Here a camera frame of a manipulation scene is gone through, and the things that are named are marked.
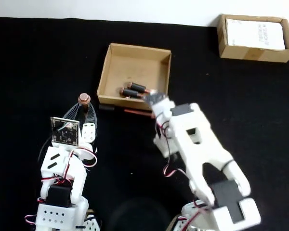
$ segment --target circuit board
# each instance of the circuit board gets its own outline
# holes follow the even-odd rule
[[[78,146],[79,121],[51,117],[53,142]]]

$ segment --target table surface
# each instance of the table surface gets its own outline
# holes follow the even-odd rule
[[[169,96],[197,102],[252,187],[262,223],[250,230],[289,230],[289,62],[220,59],[212,27],[78,19],[0,18],[0,227],[29,230],[37,210],[36,159],[51,116],[79,93],[95,95],[111,42],[172,51]],[[98,165],[84,196],[104,230],[162,231],[192,200],[179,173],[162,176],[150,118],[97,110]],[[205,166],[210,182],[220,177]]]

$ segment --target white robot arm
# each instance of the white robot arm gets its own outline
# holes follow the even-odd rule
[[[176,106],[162,93],[145,96],[144,100],[151,105],[157,120],[154,143],[164,157],[180,153],[191,191],[207,205],[206,210],[193,204],[183,207],[182,214],[188,218],[197,210],[202,211],[189,228],[238,231],[259,224],[257,206],[253,199],[246,198],[250,194],[247,178],[219,143],[199,106],[196,103]],[[209,186],[202,174],[204,163],[215,166],[228,180]]]
[[[64,118],[52,117],[52,146],[48,147],[41,166],[42,187],[35,222],[36,231],[99,231],[94,215],[86,215],[89,203],[82,196],[87,177],[86,167],[97,164],[92,142],[96,136],[96,117],[90,101],[82,130],[74,120],[81,104],[76,104]]]

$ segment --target paper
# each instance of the paper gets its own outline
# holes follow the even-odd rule
[[[226,19],[230,46],[285,50],[280,23]]]

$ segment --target open cardboard box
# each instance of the open cardboard box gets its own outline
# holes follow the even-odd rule
[[[227,41],[226,19],[242,21],[259,21],[280,23],[283,28],[285,50],[272,50],[263,48],[251,48],[244,46],[230,46]],[[277,17],[256,17],[244,15],[222,14],[217,25],[219,53],[221,58],[246,59],[269,62],[286,63],[289,60],[289,23],[287,19]]]
[[[97,90],[100,103],[151,110],[142,100],[124,98],[119,90],[135,82],[160,92],[168,92],[171,51],[111,43],[105,57]]]

